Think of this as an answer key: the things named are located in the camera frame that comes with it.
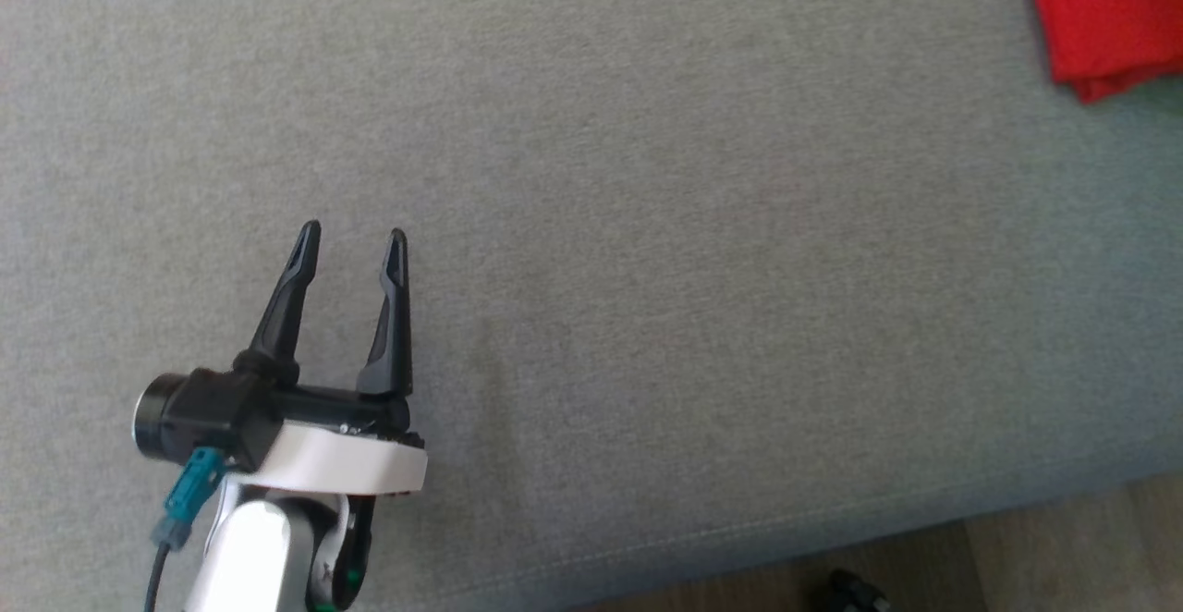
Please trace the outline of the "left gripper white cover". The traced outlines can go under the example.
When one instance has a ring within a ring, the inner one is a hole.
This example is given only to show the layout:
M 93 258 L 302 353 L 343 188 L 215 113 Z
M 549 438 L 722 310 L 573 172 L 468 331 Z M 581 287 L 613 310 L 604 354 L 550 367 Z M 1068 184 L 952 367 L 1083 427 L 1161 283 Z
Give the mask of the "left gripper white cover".
M 319 258 L 322 226 L 300 226 L 290 257 L 234 371 L 295 385 L 300 366 L 300 315 Z M 290 492 L 402 496 L 422 490 L 425 442 L 411 431 L 409 239 L 392 228 L 379 283 L 384 294 L 371 350 L 358 372 L 358 393 L 280 388 L 269 394 L 263 443 L 226 445 L 226 464 L 246 484 Z

